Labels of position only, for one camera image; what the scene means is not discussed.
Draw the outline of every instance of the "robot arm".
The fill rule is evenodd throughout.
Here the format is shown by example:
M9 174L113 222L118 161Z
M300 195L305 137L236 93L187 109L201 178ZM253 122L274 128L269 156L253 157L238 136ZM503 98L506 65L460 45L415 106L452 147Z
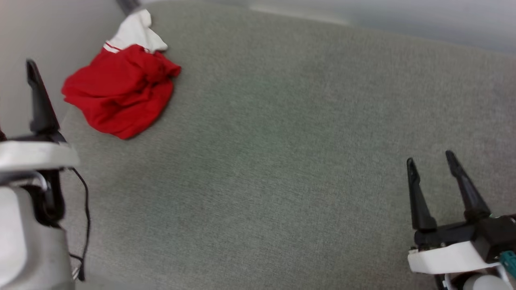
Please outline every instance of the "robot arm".
M32 135L0 140L0 288L75 289L60 171L79 164L59 123L36 64L27 61L32 88ZM20 185L36 180L39 185Z
M514 274L515 219L493 216L455 154L446 151L446 158L459 185L466 221L437 226L423 197L414 160L409 158L412 227L416 230L416 247L408 255L410 269L435 275L439 289L477 289L481 284L493 290L512 289L506 269Z

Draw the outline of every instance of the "black cable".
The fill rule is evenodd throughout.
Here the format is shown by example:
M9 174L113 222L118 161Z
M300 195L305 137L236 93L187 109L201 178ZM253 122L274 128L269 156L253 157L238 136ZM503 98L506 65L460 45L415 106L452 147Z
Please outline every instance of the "black cable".
M72 253L69 253L69 254L70 254L70 257L72 257L72 258L74 258L74 259L78 260L78 261L81 263L81 265L82 265L82 263L83 263L83 258L79 257L78 255L74 255L74 254L72 254Z
M83 255L82 257L80 258L82 261L81 261L81 265L80 265L80 269L79 269L79 280L81 281L84 281L85 277L84 277L84 264L85 264L85 261L86 261L86 251L88 251L88 244L90 242L90 229L91 229L91 218L90 218L90 208L89 208L89 191L88 191L88 185L86 185L86 181L84 181L83 177L79 174L79 172L77 172L77 170L75 168L71 168L71 170L73 172L75 172L75 174L77 175L77 177L80 179L80 181L83 183L84 185L84 213L86 214L86 241L84 243L84 248L83 248ZM70 254L71 257L77 257L79 258L78 256L76 255L73 255L73 254Z

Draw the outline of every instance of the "gray fabric surface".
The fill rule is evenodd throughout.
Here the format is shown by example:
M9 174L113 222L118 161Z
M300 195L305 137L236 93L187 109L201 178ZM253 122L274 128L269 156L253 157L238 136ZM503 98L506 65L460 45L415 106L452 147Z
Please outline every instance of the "gray fabric surface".
M431 289L413 274L406 159L438 223L462 220L453 149L515 212L516 60L191 2L149 6L183 66L161 118L123 141L62 127L91 191L88 271L156 289ZM71 249L83 190L63 176Z

